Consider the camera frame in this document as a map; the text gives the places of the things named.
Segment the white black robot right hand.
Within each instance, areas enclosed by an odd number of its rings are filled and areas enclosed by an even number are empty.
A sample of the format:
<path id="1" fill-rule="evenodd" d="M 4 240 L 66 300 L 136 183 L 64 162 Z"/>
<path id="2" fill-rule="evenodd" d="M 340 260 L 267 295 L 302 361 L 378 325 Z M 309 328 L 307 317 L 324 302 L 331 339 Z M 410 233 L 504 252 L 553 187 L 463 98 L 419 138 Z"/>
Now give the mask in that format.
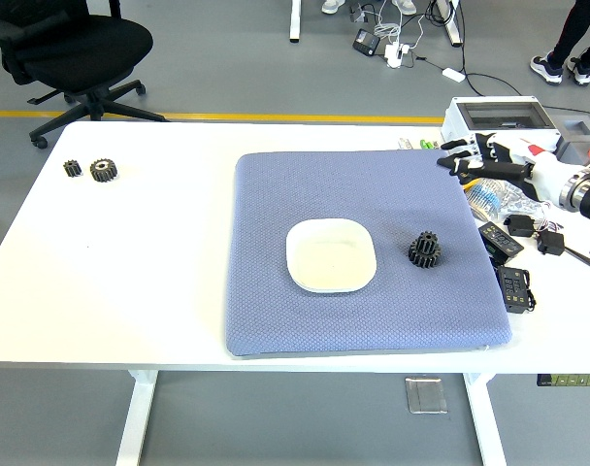
<path id="1" fill-rule="evenodd" d="M 460 183 L 477 179 L 502 180 L 520 188 L 530 199 L 548 201 L 570 212 L 579 210 L 573 182 L 579 168 L 512 132 L 475 133 L 441 145 L 445 157 L 437 164 Z"/>

